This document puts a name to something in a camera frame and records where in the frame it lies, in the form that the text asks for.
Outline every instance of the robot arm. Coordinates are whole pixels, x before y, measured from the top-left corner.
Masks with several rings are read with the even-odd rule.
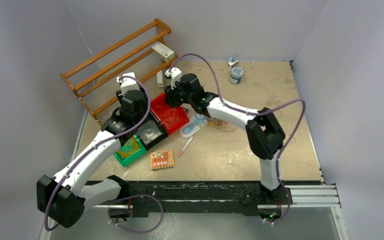
[[[281,188],[277,176],[276,158],[279,150],[283,147],[285,133],[274,114],[252,116],[232,110],[221,102],[217,94],[205,92],[194,74],[189,73],[182,76],[179,69],[173,68],[171,71],[167,71],[165,75],[172,78],[171,85],[164,88],[166,93],[165,102],[170,107],[175,108],[182,104],[189,104],[198,114],[228,121],[246,131],[250,148],[260,160],[261,185],[270,195],[276,195]],[[36,184],[37,208],[45,213],[50,196],[57,187],[57,183],[64,177],[68,177],[56,190],[57,193],[49,211],[49,217],[65,228],[74,225],[83,212],[93,206],[106,201],[125,198],[130,194],[129,184],[117,176],[110,176],[103,182],[85,186],[98,167],[110,155],[120,149],[136,131],[106,141],[98,147],[96,147],[96,144],[130,129],[139,122],[146,111],[148,99],[143,91],[125,78],[123,80],[117,79],[117,82],[121,87],[121,90],[116,93],[121,107],[112,113],[111,117],[102,126],[101,131],[79,156],[82,156],[91,148],[94,148],[94,150],[74,168],[69,176],[66,176],[67,170],[73,166],[79,157],[57,172],[52,178],[46,175],[42,176]],[[268,110],[268,108],[263,108],[258,111],[233,103],[229,103],[229,105],[246,112],[255,113]]]
[[[175,108],[182,104],[189,104],[198,114],[222,119],[246,131],[249,146],[252,152],[259,157],[261,184],[269,191],[274,191],[280,187],[276,158],[279,150],[283,147],[285,132],[275,115],[273,113],[265,116],[248,115],[228,108],[225,103],[247,113],[261,113],[269,110],[268,108],[257,110],[228,101],[223,103],[217,94],[204,91],[195,74],[188,73],[182,76],[182,72],[175,67],[167,70],[165,76],[171,77],[171,86],[164,88],[165,102],[170,107]]]

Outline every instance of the beige table surface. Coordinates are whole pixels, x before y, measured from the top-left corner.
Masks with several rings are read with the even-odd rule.
[[[219,78],[222,96],[230,102],[252,109],[274,108],[282,103],[299,97],[293,73],[288,62],[241,61],[237,67],[244,71],[242,82],[238,85],[229,82],[230,69],[226,61],[211,61]],[[205,91],[217,93],[216,85],[209,68],[202,61],[179,61],[176,65],[183,74],[194,73],[198,76]],[[151,97],[163,92],[157,87],[156,78],[145,82]],[[188,116],[195,112],[191,107]],[[275,113],[286,137],[292,132],[302,106],[294,103]],[[100,126],[89,115],[83,127],[79,141],[80,153],[96,136]],[[181,157],[179,151],[188,141],[178,132],[173,133],[142,157],[127,167],[123,167],[112,155],[93,174],[90,180],[104,180],[107,176],[117,175],[125,180],[142,181],[243,181],[259,180],[260,162],[251,152],[245,131],[236,128],[225,132],[207,125],[196,133],[194,140]],[[173,150],[175,166],[161,170],[151,170],[150,152]],[[280,160],[281,173],[288,181],[319,181],[319,165],[307,120],[301,123],[296,135],[284,151]]]

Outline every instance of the red box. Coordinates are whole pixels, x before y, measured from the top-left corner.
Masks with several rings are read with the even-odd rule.
[[[166,93],[163,92],[151,101],[151,110],[162,123],[168,135],[189,123],[186,111],[180,106],[171,108],[166,102]]]

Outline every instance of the green tray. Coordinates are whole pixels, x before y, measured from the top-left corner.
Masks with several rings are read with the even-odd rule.
[[[126,167],[127,165],[131,164],[134,160],[136,160],[137,158],[139,158],[140,156],[142,156],[144,153],[146,153],[146,149],[145,147],[142,145],[141,141],[138,139],[138,136],[133,135],[129,141],[136,141],[137,144],[139,144],[140,148],[139,150],[135,151],[133,154],[131,154],[130,156],[126,157],[126,158],[123,158],[122,156],[120,156],[120,154],[118,153],[118,151],[116,151],[114,153],[114,156],[115,158],[121,163],[121,165],[123,167]],[[128,152],[127,150],[127,147],[126,145],[124,145],[123,147],[120,148],[122,152]]]

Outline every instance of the white wall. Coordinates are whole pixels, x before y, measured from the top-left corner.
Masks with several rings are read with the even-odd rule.
[[[61,0],[0,0],[0,239],[37,239],[36,181],[69,160],[83,107],[59,73],[90,57]]]
[[[384,239],[384,0],[329,0],[293,66],[352,239]]]
[[[292,60],[327,0],[65,0],[96,54],[160,18],[179,54],[211,60]]]

